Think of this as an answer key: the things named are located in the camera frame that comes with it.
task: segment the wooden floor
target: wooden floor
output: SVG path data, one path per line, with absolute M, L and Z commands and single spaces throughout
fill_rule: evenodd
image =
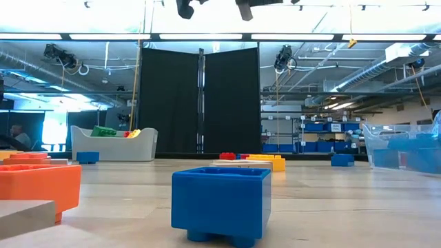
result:
M 193 243 L 170 226 L 172 172 L 210 161 L 101 163 L 83 168 L 80 205 L 63 224 L 125 247 L 229 247 Z M 441 179 L 329 161 L 289 161 L 274 172 L 272 213 L 256 247 L 441 247 Z

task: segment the label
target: label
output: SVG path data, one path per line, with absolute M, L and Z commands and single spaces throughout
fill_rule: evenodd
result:
M 342 125 L 338 123 L 331 123 L 331 132 L 341 132 Z

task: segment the person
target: person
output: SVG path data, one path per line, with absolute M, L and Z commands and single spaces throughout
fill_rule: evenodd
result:
M 30 148 L 31 142 L 29 136 L 23 132 L 23 127 L 21 125 L 13 125 L 11 127 L 11 135 L 17 141 L 25 145 L 27 148 Z

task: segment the clear plastic bin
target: clear plastic bin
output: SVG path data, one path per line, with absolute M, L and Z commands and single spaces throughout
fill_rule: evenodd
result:
M 440 119 L 433 125 L 363 125 L 369 164 L 441 174 Z

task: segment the green block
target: green block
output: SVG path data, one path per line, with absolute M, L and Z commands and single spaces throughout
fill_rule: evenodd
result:
M 94 126 L 91 137 L 115 137 L 116 130 L 108 127 Z

